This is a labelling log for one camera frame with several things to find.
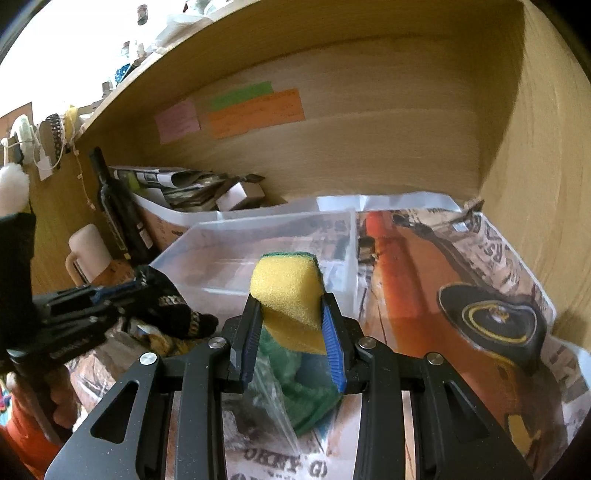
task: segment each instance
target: sponge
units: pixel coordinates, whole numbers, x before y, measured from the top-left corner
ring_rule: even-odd
[[[324,293],[316,257],[306,252],[261,257],[251,278],[251,295],[261,302],[264,325],[279,345],[326,355],[320,297]]]

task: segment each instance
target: white wall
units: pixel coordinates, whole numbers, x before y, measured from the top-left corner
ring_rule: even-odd
[[[141,4],[148,5],[150,19],[138,27]],[[123,42],[133,44],[138,29],[154,38],[166,15],[181,12],[183,5],[184,0],[52,0],[0,64],[0,116],[32,101],[39,123],[70,104],[98,100]]]

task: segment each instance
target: white string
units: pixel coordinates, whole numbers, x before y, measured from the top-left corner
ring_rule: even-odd
[[[66,127],[64,126],[64,122],[61,120],[60,117],[60,124],[61,124],[61,152],[60,152],[60,156],[57,159],[57,162],[55,163],[55,165],[51,166],[50,168],[44,168],[44,167],[40,167],[38,161],[35,160],[35,154],[33,154],[33,163],[35,164],[35,166],[37,168],[39,168],[39,170],[53,170],[54,168],[56,168],[60,162],[62,157],[64,156],[64,150],[66,148],[66,143],[68,143],[70,145],[70,148],[72,149],[72,153],[74,154],[74,157],[76,158],[76,161],[78,162],[78,170],[79,170],[79,174],[77,176],[77,178],[82,182],[82,190],[84,191],[84,196],[86,197],[86,204],[92,209],[92,210],[96,210],[96,206],[95,204],[92,202],[92,200],[90,199],[90,197],[88,196],[88,192],[86,191],[86,185],[84,184],[84,177],[82,175],[82,164],[80,163],[80,152],[78,151],[78,149],[76,148],[76,145],[74,144],[74,137],[77,134],[77,131],[74,129],[74,119],[70,118],[70,122],[72,122],[72,137],[70,138],[69,142],[66,142]],[[8,145],[8,139],[6,139],[6,142],[2,141],[2,146],[4,147],[4,165],[8,164],[8,150],[10,148],[14,148],[17,145],[23,144],[23,143],[33,143],[36,146],[41,148],[41,142],[39,141],[39,138],[37,137],[37,133],[35,132],[33,127],[31,128],[31,133],[33,135],[33,140],[23,140],[20,142],[15,142],[12,145]]]

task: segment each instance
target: black bottle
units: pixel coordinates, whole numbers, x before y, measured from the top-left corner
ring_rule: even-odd
[[[129,263],[149,264],[160,253],[136,210],[127,189],[109,174],[99,147],[90,152],[90,162],[99,179],[99,204],[115,241]]]

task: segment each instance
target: white mug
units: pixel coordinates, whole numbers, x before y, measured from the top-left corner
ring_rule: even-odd
[[[113,260],[92,223],[74,233],[68,244],[72,252],[66,258],[66,270],[77,286],[92,282]]]

